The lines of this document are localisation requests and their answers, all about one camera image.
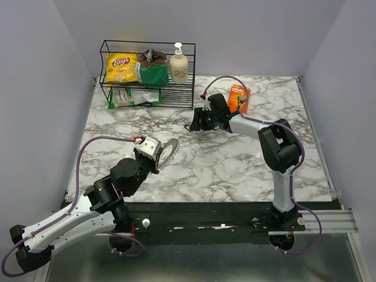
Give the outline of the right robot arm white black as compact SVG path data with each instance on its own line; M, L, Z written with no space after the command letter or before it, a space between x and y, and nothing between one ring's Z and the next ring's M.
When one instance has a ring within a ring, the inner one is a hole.
M191 132L223 130L250 137L260 142L267 166L272 170L274 197L271 225L284 230L297 214L294 200L294 171L304 160L304 148L288 121L258 120L236 111L231 112L223 95L206 99L203 107L194 108L193 120L186 127Z

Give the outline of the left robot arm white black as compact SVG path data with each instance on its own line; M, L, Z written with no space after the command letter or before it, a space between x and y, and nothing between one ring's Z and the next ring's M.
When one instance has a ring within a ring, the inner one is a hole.
M45 220L10 229L23 273L47 264L54 253L76 240L98 233L126 231L132 223L124 198L133 196L149 174L159 172L163 149L150 141L134 148L135 156L120 160L109 175Z

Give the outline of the silver disc keyring holder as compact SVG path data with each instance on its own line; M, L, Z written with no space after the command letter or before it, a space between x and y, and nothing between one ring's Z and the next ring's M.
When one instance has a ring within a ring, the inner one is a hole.
M177 139L170 139L163 143L157 153L157 170L163 170L178 152L180 142Z

